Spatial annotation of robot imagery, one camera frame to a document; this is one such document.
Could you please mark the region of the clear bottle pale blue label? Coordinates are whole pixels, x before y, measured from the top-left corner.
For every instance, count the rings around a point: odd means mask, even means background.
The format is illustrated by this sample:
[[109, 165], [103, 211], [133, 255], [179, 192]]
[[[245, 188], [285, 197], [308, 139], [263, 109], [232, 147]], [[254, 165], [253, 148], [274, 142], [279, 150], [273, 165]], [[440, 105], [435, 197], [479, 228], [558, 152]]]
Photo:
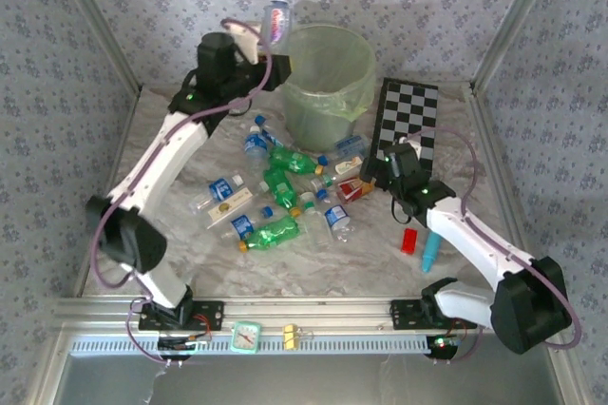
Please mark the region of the clear bottle pale blue label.
[[370, 140], [364, 134], [354, 134], [333, 144], [329, 151], [317, 157], [317, 162], [321, 165], [349, 157], [352, 154], [365, 156], [370, 146]]

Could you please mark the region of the clear bottle pink label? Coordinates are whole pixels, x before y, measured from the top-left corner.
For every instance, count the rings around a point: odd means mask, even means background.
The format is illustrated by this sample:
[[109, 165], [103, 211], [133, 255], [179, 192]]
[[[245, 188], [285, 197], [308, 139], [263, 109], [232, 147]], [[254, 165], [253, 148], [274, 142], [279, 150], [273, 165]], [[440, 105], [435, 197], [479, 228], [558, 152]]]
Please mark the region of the clear bottle pink label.
[[273, 54], [286, 54], [292, 30], [289, 0], [270, 0], [264, 8], [262, 34]]

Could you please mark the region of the clear bottle without label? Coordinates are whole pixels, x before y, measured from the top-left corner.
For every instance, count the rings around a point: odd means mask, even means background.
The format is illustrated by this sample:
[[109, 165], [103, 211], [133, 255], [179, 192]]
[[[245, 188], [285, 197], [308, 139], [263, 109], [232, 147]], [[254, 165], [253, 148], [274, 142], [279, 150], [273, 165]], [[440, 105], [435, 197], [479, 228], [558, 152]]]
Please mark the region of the clear bottle without label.
[[316, 252], [327, 251], [333, 240], [324, 215], [316, 208], [312, 192], [300, 195], [301, 220], [306, 230], [311, 248]]

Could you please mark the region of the green plastic bottle yellow cap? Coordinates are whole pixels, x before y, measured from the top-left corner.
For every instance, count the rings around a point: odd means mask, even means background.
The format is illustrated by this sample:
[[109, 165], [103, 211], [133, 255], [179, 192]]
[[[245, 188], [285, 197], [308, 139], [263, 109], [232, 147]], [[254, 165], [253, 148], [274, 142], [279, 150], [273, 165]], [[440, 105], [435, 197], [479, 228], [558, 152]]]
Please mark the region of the green plastic bottle yellow cap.
[[324, 166], [310, 156], [281, 146], [275, 147], [270, 151], [269, 163], [271, 167], [300, 175], [321, 175], [324, 172]]
[[281, 168], [270, 167], [263, 172], [264, 182], [269, 186], [275, 202], [285, 208], [289, 215], [297, 218], [301, 215], [297, 193]]
[[249, 250], [267, 250], [290, 241], [300, 235], [300, 229], [295, 218], [285, 216], [277, 221], [269, 222], [257, 228], [246, 239], [238, 243], [241, 252]]

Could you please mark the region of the green plastic bin liner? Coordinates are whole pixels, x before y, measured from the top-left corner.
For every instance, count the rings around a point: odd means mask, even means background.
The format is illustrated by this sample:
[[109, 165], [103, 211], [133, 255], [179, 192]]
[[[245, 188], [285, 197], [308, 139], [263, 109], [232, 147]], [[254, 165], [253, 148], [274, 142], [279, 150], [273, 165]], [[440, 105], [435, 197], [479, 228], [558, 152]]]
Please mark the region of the green plastic bin liner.
[[336, 25], [310, 24], [293, 31], [289, 51], [292, 74], [282, 87], [288, 106], [349, 122], [370, 107], [376, 58], [364, 37]]

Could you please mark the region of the translucent plastic bin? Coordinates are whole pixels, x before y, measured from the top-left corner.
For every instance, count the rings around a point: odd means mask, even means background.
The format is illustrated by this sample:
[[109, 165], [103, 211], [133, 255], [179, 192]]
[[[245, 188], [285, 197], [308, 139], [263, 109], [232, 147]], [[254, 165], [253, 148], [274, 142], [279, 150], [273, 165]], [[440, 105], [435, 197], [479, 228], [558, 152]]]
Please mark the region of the translucent plastic bin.
[[315, 113], [304, 107], [288, 106], [283, 95], [283, 110], [287, 130], [295, 144], [310, 151], [325, 152], [335, 142], [350, 136], [356, 121], [368, 109], [356, 120], [349, 122], [337, 116]]

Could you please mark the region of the red cardboard box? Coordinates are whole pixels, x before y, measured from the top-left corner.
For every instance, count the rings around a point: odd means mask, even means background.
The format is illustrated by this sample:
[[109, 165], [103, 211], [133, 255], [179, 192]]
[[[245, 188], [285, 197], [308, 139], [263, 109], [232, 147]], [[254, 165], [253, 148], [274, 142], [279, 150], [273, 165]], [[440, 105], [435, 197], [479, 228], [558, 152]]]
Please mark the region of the red cardboard box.
[[374, 183], [366, 183], [358, 177], [353, 177], [340, 182], [336, 188], [338, 199], [343, 204], [352, 203], [371, 193]]

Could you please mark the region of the cream printed packet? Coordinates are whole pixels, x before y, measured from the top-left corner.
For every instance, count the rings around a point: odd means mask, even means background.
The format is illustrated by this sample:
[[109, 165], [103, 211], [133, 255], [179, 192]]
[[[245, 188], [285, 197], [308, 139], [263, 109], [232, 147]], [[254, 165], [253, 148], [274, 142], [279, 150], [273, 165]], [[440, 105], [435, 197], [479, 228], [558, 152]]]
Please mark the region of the cream printed packet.
[[334, 173], [336, 176], [346, 176], [347, 174], [350, 174], [352, 172], [357, 172], [362, 163], [362, 158], [359, 155], [355, 155], [353, 157], [338, 162], [334, 166]]

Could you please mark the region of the cream box gold emblem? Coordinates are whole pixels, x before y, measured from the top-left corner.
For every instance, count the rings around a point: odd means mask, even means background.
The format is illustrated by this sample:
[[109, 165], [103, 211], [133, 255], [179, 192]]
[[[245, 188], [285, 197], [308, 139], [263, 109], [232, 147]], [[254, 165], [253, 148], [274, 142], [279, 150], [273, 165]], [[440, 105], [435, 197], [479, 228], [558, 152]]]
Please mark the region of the cream box gold emblem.
[[253, 192], [244, 187], [226, 200], [219, 202], [215, 206], [204, 211], [204, 226], [211, 229], [217, 224], [228, 220], [235, 215], [241, 208], [249, 204], [254, 198]]

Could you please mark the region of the yellow binder clip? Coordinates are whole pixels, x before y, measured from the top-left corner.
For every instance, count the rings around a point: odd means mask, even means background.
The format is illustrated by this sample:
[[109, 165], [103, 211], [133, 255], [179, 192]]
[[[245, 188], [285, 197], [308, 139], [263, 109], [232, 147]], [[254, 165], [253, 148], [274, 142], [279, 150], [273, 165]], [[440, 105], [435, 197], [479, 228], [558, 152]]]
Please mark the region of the yellow binder clip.
[[305, 331], [296, 324], [283, 327], [282, 347], [284, 351], [296, 351], [304, 341], [314, 339], [312, 331]]

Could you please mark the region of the small teal clock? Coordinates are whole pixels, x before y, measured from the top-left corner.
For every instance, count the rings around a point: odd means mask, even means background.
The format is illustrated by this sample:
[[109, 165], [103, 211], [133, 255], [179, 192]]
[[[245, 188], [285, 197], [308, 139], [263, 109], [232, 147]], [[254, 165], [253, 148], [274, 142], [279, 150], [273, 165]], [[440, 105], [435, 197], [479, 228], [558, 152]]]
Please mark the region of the small teal clock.
[[232, 352], [256, 354], [261, 335], [261, 325], [251, 321], [237, 321], [230, 342]]

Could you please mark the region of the aluminium side rail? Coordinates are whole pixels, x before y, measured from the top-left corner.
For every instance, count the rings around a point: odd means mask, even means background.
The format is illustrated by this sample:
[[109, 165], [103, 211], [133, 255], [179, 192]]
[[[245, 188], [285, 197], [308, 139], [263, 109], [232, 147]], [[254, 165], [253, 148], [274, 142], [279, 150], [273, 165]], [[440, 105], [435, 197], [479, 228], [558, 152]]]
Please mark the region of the aluminium side rail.
[[[116, 176], [118, 174], [118, 169], [119, 169], [120, 162], [121, 162], [123, 152], [124, 152], [124, 144], [128, 137], [128, 134], [129, 134], [129, 130], [130, 130], [130, 127], [131, 127], [131, 124], [132, 124], [132, 121], [133, 121], [133, 118], [135, 115], [135, 111], [137, 109], [137, 104], [139, 102], [142, 89], [143, 89], [143, 87], [139, 86], [138, 90], [136, 91], [136, 94], [132, 98], [131, 106], [125, 117], [124, 125], [121, 130], [120, 140], [118, 141], [118, 144], [116, 145], [116, 147], [113, 149], [113, 154], [110, 156], [110, 158], [112, 159], [112, 162], [111, 162], [111, 167], [110, 167], [110, 172], [109, 172], [107, 182], [104, 184], [103, 190], [101, 191], [103, 196], [105, 196], [114, 187], [114, 182], [115, 182]], [[85, 255], [84, 255], [84, 260], [83, 260], [83, 263], [79, 270], [79, 274], [76, 279], [75, 285], [73, 287], [72, 296], [74, 298], [80, 298], [83, 295], [83, 292], [84, 292], [84, 289], [86, 286], [86, 280], [87, 280], [89, 270], [90, 270], [90, 265], [89, 265], [90, 264], [90, 250], [89, 250], [89, 248], [90, 248], [90, 244], [87, 245]]]
[[504, 163], [504, 150], [500, 138], [494, 132], [494, 122], [483, 100], [476, 95], [471, 84], [463, 88], [477, 131], [478, 142], [484, 156], [484, 165], [492, 191], [499, 207], [507, 239], [528, 253], [532, 252], [526, 237], [523, 208], [513, 190], [511, 172]]

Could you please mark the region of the aluminium frame post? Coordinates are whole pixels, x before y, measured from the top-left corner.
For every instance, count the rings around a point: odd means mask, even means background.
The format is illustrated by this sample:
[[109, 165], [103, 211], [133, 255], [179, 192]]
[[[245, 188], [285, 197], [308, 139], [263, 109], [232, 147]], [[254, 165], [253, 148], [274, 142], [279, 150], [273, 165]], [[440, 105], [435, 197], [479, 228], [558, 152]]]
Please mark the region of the aluminium frame post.
[[499, 69], [510, 46], [521, 31], [524, 21], [536, 4], [536, 1], [513, 0], [471, 81], [471, 89], [474, 94], [486, 91], [492, 77]]
[[132, 95], [138, 95], [141, 86], [96, 1], [74, 1], [125, 89]]

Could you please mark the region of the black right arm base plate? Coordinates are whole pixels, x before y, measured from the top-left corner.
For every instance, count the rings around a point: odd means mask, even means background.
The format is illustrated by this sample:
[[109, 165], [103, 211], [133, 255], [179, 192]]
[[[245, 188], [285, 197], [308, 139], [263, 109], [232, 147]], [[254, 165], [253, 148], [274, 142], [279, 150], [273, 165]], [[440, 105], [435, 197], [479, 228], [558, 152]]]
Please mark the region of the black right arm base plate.
[[452, 327], [454, 318], [440, 314], [424, 299], [394, 299], [389, 314], [394, 330], [444, 330]]

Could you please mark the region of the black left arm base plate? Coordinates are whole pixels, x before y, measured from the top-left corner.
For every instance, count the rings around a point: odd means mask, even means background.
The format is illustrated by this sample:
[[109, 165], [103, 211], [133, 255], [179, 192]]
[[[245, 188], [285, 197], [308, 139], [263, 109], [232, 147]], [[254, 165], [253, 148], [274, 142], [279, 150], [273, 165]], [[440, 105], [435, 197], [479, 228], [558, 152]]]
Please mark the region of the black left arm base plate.
[[140, 310], [140, 331], [183, 331], [189, 333], [219, 331], [223, 322], [224, 302], [189, 300], [174, 309], [146, 303]]

